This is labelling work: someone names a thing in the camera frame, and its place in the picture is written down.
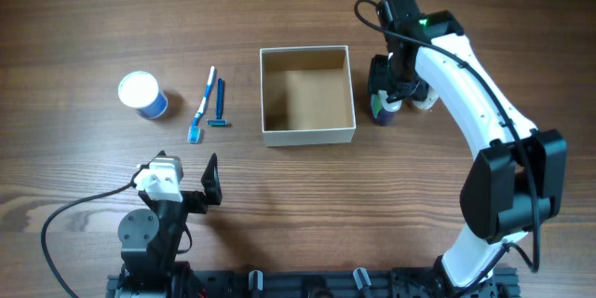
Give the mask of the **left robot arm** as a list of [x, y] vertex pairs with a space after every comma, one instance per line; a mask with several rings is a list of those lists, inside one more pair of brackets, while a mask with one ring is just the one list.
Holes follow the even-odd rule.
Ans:
[[123, 265], [118, 275], [108, 278], [108, 297], [209, 295], [190, 263], [176, 257], [185, 253], [180, 243], [190, 234], [188, 215], [205, 214], [223, 200], [217, 156], [210, 156], [202, 190], [181, 190], [182, 178], [181, 159], [163, 151], [133, 174], [132, 185], [145, 207], [128, 213], [118, 226]]

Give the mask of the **blue white toothbrush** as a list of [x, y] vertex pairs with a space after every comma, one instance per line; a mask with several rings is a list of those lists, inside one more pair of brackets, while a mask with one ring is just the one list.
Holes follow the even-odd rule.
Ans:
[[214, 66], [210, 67], [210, 72], [208, 76], [208, 81], [205, 86], [204, 94], [202, 100], [199, 104], [199, 107], [195, 113], [191, 126], [189, 127], [188, 134], [187, 134], [187, 141], [189, 143], [199, 143], [201, 138], [201, 128], [198, 125], [201, 116], [204, 115], [210, 94], [212, 92], [213, 83], [215, 81], [215, 77], [217, 74], [217, 70]]

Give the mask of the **white lidded blue jar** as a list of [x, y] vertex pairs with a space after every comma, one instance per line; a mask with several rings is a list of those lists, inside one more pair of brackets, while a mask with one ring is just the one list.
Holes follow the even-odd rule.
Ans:
[[161, 117], [169, 101], [155, 77], [144, 71], [127, 74], [119, 83], [118, 98], [145, 119]]

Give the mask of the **clear spray bottle dark liquid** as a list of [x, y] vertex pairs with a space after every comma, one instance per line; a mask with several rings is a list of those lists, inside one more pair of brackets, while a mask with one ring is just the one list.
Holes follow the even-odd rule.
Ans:
[[379, 90], [370, 97], [373, 120], [380, 126], [389, 125], [402, 106], [402, 100], [389, 101], [384, 90]]

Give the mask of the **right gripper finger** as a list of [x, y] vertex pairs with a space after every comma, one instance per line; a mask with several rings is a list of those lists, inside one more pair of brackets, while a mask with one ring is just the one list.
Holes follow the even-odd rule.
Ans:
[[391, 90], [391, 70], [387, 55], [375, 55], [371, 59], [367, 93], [373, 95], [379, 90]]
[[410, 82], [399, 82], [396, 96], [399, 100], [410, 99], [416, 102], [422, 102], [427, 98], [429, 84], [418, 79]]

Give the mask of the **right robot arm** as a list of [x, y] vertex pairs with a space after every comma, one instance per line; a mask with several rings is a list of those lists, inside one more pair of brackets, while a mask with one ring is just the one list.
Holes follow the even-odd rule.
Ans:
[[465, 223], [454, 244], [429, 268], [392, 270], [391, 290], [411, 297], [509, 297], [512, 274], [499, 261], [529, 237], [532, 248], [521, 257], [538, 271], [541, 226], [562, 203], [565, 139], [555, 129], [539, 129], [505, 97], [451, 12], [426, 14], [415, 0], [373, 7], [386, 54], [371, 61], [372, 118], [385, 126], [403, 104], [424, 111], [442, 102], [473, 159], [459, 196]]

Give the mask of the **white floral cosmetic tube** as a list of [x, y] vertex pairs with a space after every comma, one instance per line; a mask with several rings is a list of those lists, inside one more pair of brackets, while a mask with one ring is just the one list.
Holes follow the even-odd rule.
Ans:
[[427, 98], [422, 102], [416, 102], [416, 101], [411, 100], [411, 106], [415, 110], [425, 111], [425, 110], [430, 109], [438, 99], [439, 99], [438, 92], [433, 87], [431, 87], [429, 85], [429, 91], [428, 91]]

